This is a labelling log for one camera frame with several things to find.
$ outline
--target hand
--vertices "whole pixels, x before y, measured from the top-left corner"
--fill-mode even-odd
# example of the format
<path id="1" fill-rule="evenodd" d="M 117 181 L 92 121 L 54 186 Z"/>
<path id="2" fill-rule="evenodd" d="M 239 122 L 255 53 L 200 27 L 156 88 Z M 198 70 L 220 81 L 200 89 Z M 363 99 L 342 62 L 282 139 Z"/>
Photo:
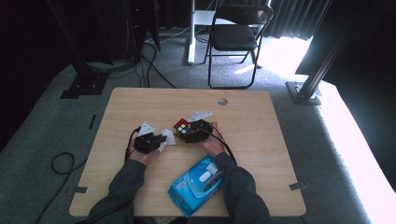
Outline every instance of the hand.
<path id="1" fill-rule="evenodd" d="M 143 152 L 139 152 L 138 150 L 134 150 L 131 147 L 129 148 L 129 151 L 131 152 L 133 150 L 133 152 L 130 153 L 128 159 L 134 160 L 134 161 L 140 161 L 141 163 L 143 163 L 145 165 L 148 165 L 149 159 L 156 151 L 156 150 L 154 150 L 154 151 L 150 152 L 149 154 L 146 154 Z"/>
<path id="2" fill-rule="evenodd" d="M 219 132 L 217 131 L 218 123 L 217 122 L 209 122 L 209 124 L 214 128 L 213 132 L 212 132 L 213 135 L 215 135 L 217 138 L 221 139 L 221 136 L 220 136 Z M 202 147 L 206 151 L 206 153 L 209 154 L 213 158 L 215 158 L 221 152 L 225 152 L 224 145 L 218 139 L 213 137 L 212 135 L 209 135 L 209 137 L 204 142 L 196 143 L 196 145 Z"/>

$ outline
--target sleeve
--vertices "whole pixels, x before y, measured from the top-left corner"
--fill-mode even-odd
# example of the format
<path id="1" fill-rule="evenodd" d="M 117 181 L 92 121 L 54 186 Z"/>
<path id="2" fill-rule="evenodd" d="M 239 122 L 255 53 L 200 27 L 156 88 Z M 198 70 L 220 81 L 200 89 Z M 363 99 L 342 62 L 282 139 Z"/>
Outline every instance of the sleeve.
<path id="1" fill-rule="evenodd" d="M 237 166 L 225 152 L 216 156 L 216 165 L 224 173 L 224 202 L 233 223 L 275 223 L 247 170 Z"/>
<path id="2" fill-rule="evenodd" d="M 138 189 L 143 186 L 146 165 L 134 160 L 128 160 L 116 174 L 108 187 L 109 193 L 90 211 L 88 220 L 99 218 L 103 213 L 122 204 L 131 202 L 129 206 L 115 209 L 112 213 L 98 219 L 98 224 L 104 223 L 134 223 L 134 204 L 132 203 Z"/>

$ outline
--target wooden table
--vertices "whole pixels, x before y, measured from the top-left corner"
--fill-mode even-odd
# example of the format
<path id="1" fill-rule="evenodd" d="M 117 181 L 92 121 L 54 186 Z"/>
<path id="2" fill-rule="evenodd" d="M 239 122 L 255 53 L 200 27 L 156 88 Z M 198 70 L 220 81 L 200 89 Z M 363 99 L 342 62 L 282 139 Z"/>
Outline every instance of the wooden table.
<path id="1" fill-rule="evenodd" d="M 227 100 L 227 105 L 219 101 Z M 300 216 L 305 205 L 290 156 L 280 130 L 271 97 L 266 91 L 214 91 L 117 88 L 108 102 L 92 145 L 70 214 L 87 216 L 90 209 L 108 194 L 108 185 L 123 165 L 125 148 L 132 130 L 144 121 L 156 129 L 172 129 L 194 111 L 211 111 L 206 121 L 217 121 L 219 131 L 230 146 L 238 165 L 256 180 L 257 193 L 272 216 Z M 151 158 L 145 185 L 134 200 L 136 216 L 183 216 L 167 191 L 172 182 L 205 156 L 203 149 L 181 141 Z M 228 216 L 222 191 L 195 216 Z"/>

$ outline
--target blue packaging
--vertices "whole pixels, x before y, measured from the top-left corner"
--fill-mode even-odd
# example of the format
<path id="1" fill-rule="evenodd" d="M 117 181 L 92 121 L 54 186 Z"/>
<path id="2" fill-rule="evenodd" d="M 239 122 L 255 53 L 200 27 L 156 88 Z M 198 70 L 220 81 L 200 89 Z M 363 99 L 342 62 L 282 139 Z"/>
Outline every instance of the blue packaging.
<path id="1" fill-rule="evenodd" d="M 168 190 L 185 217 L 190 217 L 222 187 L 223 173 L 214 161 L 209 155 L 203 157 Z"/>

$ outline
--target hole in table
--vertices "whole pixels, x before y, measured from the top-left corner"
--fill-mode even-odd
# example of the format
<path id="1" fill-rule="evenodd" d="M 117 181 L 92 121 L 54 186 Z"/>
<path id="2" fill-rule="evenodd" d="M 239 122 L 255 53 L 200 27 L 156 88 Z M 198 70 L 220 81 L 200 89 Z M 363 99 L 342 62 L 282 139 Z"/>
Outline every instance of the hole in table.
<path id="1" fill-rule="evenodd" d="M 220 99 L 218 100 L 218 103 L 219 103 L 219 105 L 227 105 L 227 104 L 228 104 L 228 101 L 227 101 L 227 99 L 220 98 Z"/>

